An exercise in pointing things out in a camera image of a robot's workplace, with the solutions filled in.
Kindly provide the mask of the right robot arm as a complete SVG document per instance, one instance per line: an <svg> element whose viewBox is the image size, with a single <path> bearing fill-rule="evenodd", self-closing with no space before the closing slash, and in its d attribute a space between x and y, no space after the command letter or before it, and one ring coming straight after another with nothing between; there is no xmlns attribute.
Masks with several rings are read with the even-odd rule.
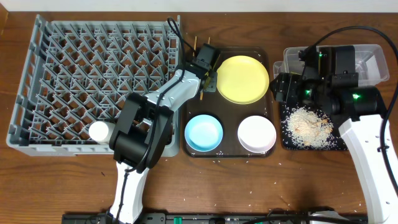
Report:
<svg viewBox="0 0 398 224"><path fill-rule="evenodd" d="M284 50L270 90L287 113L299 108L325 115L353 159L366 201L369 223L397 223L397 175L387 108L376 85L389 79L380 45L324 45Z"/></svg>

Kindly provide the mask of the white cup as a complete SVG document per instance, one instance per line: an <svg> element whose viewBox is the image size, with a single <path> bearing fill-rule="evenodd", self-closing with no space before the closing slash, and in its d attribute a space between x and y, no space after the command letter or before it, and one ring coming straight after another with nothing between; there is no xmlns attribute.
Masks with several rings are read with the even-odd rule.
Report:
<svg viewBox="0 0 398 224"><path fill-rule="evenodd" d="M98 144L109 144L115 124L105 121L95 121L89 127L89 136Z"/></svg>

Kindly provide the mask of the white bowl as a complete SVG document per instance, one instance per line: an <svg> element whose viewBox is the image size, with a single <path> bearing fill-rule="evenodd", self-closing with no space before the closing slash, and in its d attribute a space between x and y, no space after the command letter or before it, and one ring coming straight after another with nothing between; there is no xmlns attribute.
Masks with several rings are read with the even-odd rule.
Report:
<svg viewBox="0 0 398 224"><path fill-rule="evenodd" d="M263 116L249 116L238 126L238 140L242 147L253 153L266 153L276 142L274 125Z"/></svg>

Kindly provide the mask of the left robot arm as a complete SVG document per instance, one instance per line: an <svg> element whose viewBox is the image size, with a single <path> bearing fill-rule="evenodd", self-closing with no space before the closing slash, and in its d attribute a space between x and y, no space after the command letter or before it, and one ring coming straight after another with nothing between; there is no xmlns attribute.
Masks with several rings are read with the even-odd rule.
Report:
<svg viewBox="0 0 398 224"><path fill-rule="evenodd" d="M142 212L149 169L159 161L169 140L173 116L207 87L216 75L220 51L203 44L191 61L181 61L173 77L146 95L128 95L109 140L118 170L115 200L107 223L134 223Z"/></svg>

